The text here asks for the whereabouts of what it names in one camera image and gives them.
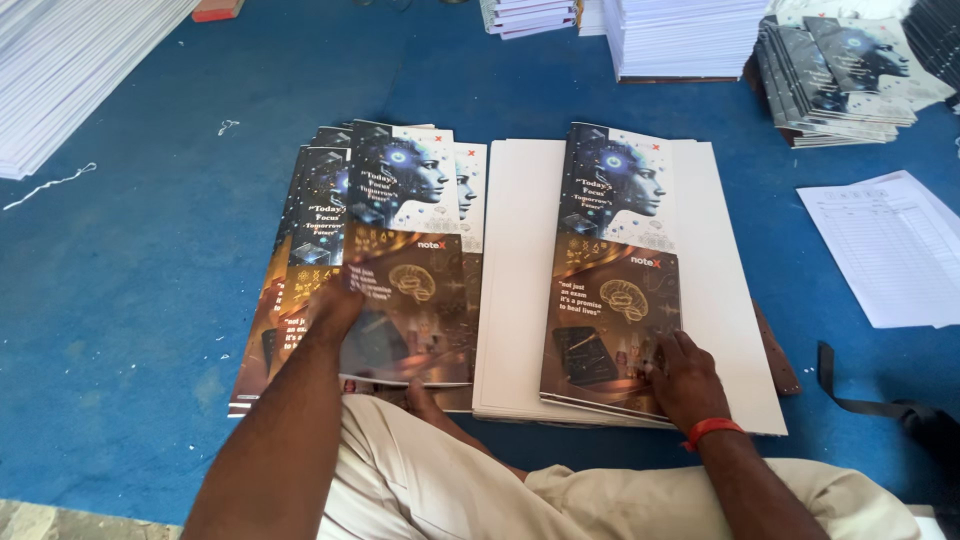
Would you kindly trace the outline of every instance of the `printed form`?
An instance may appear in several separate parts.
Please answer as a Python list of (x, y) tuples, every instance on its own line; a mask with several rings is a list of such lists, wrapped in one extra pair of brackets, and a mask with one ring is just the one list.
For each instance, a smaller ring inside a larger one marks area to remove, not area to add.
[(960, 324), (960, 237), (932, 193), (888, 177), (797, 192), (874, 328)]

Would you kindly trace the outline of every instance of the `hand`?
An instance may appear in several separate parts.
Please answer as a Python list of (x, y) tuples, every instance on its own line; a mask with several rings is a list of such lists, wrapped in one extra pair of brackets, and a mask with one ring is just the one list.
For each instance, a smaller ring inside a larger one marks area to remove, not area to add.
[(310, 295), (310, 304), (306, 311), (309, 330), (303, 340), (321, 339), (336, 343), (339, 347), (350, 327), (360, 316), (365, 299), (361, 292), (346, 290), (340, 277), (334, 276)]
[(643, 366), (654, 385), (654, 395), (666, 415), (684, 434), (707, 418), (730, 419), (723, 384), (713, 366), (713, 356), (697, 347), (684, 331), (657, 337), (664, 369)]

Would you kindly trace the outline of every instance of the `orange wristband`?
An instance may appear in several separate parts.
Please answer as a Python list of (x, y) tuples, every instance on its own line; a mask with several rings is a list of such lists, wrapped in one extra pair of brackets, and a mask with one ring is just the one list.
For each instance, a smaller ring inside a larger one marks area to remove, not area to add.
[(716, 430), (733, 430), (746, 433), (736, 422), (728, 418), (707, 418), (707, 420), (697, 422), (690, 429), (690, 435), (687, 436), (690, 440), (683, 443), (682, 446), (686, 448), (687, 452), (697, 452), (697, 443), (700, 441), (700, 437)]

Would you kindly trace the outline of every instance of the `brain illustration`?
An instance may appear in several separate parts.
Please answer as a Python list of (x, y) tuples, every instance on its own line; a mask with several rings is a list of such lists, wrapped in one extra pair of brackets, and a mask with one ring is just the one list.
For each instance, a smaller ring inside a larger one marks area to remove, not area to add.
[(623, 280), (610, 280), (600, 287), (600, 298), (614, 311), (623, 313), (627, 321), (638, 321), (647, 314), (649, 306), (640, 288)]
[(437, 285), (433, 282), (433, 278), (426, 270), (416, 264), (401, 264), (391, 270), (390, 284), (398, 288), (403, 294), (414, 297), (418, 304), (430, 300), (433, 294), (437, 292)]

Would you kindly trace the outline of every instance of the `cream pants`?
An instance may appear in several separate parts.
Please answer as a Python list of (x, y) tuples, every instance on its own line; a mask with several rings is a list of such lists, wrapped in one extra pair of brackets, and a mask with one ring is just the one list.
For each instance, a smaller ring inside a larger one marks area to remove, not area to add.
[[(574, 473), (554, 465), (521, 482), (369, 396), (344, 398), (341, 437), (319, 538), (732, 538), (703, 467)], [(910, 511), (856, 471), (767, 463), (834, 540), (920, 538)]]

